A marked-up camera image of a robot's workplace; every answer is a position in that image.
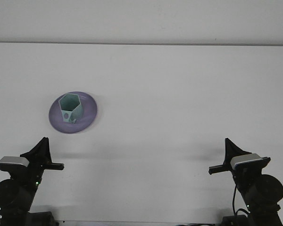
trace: cup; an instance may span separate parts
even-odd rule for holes
[[[75,123],[76,120],[83,116],[83,107],[79,95],[66,93],[58,103],[60,105],[63,121]]]

